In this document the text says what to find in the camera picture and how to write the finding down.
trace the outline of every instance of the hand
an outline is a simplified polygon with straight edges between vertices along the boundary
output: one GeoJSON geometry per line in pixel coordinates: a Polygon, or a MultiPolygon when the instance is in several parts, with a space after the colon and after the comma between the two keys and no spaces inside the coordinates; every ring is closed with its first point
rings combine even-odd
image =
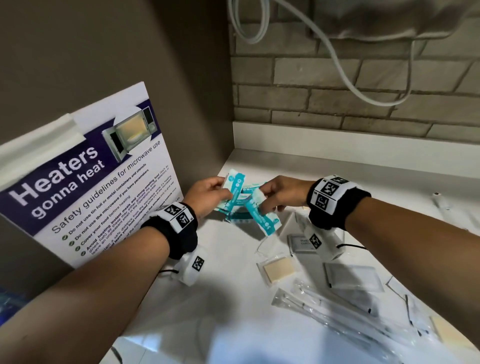
{"type": "Polygon", "coordinates": [[[231,200],[232,192],[227,188],[221,188],[225,177],[210,177],[197,181],[188,190],[182,202],[190,206],[197,219],[208,215],[223,200],[231,200]]]}
{"type": "Polygon", "coordinates": [[[297,180],[296,178],[277,176],[260,187],[268,198],[260,205],[264,214],[274,211],[282,212],[285,206],[303,206],[307,203],[308,191],[315,181],[297,180]]]}

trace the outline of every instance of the beige pad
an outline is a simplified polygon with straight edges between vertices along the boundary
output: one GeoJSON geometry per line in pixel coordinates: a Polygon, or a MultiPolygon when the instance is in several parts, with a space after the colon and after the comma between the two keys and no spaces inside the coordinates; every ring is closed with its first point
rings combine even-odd
{"type": "Polygon", "coordinates": [[[455,327],[450,325],[443,317],[431,316],[435,330],[444,344],[463,346],[465,348],[475,349],[473,345],[463,334],[455,327]]]}
{"type": "Polygon", "coordinates": [[[264,266],[265,273],[271,283],[281,280],[283,277],[295,273],[292,260],[288,257],[276,260],[273,263],[264,266]]]}

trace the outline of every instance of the wall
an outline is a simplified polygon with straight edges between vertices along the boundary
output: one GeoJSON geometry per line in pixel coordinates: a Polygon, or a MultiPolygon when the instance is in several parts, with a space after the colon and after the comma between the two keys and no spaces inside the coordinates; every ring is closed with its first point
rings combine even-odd
{"type": "MultiPolygon", "coordinates": [[[[233,150],[226,7],[209,0],[10,1],[0,143],[145,81],[182,190],[233,150]]],[[[33,296],[70,270],[0,218],[0,287],[33,296]]]]}
{"type": "MultiPolygon", "coordinates": [[[[290,0],[309,13],[308,0],[290,0]]],[[[480,143],[480,3],[442,40],[417,41],[413,92],[403,104],[369,105],[346,89],[320,41],[271,2],[265,38],[248,45],[230,26],[235,120],[480,143]]],[[[243,28],[256,32],[260,7],[240,2],[243,28]]],[[[333,41],[355,85],[390,101],[406,87],[409,43],[333,41]]]]}

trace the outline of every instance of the wristband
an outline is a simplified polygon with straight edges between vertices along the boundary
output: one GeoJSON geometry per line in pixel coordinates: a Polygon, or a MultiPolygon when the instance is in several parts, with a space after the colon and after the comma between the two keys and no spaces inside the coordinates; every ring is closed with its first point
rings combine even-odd
{"type": "Polygon", "coordinates": [[[165,236],[170,247],[169,258],[179,260],[185,253],[195,250],[198,244],[198,220],[190,206],[174,202],[152,211],[149,216],[141,227],[151,226],[165,236]]]}
{"type": "Polygon", "coordinates": [[[319,179],[307,194],[310,221],[321,229],[345,230],[347,216],[365,197],[372,195],[341,177],[332,175],[319,179]]]}

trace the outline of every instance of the left hand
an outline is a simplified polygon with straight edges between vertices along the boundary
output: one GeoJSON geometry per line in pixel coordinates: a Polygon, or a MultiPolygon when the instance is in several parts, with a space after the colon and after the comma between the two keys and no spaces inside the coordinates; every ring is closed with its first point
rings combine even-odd
{"type": "Polygon", "coordinates": [[[227,188],[221,188],[225,177],[210,177],[195,182],[188,190],[182,202],[190,206],[197,219],[208,215],[220,203],[220,201],[231,200],[232,192],[227,188]]]}

